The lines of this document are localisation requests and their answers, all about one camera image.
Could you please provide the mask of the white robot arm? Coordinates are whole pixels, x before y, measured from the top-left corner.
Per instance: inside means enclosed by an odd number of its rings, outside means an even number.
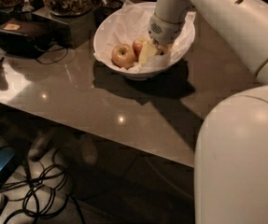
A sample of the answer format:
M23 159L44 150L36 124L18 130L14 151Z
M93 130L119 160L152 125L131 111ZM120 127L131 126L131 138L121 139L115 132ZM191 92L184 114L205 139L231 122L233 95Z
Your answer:
M195 224L268 224L268 4L261 0L157 0L148 33L178 38L189 6L260 82L205 118L194 156Z

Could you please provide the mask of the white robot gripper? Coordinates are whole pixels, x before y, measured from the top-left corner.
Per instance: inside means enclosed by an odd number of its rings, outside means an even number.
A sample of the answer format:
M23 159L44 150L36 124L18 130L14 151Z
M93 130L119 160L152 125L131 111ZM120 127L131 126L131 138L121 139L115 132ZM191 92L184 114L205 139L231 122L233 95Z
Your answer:
M156 43L166 46L173 43L180 36L183 26L183 22L169 23L153 14L148 23L148 35ZM147 63L148 59L155 56L157 53L158 49L151 41L145 42L140 51L138 63Z

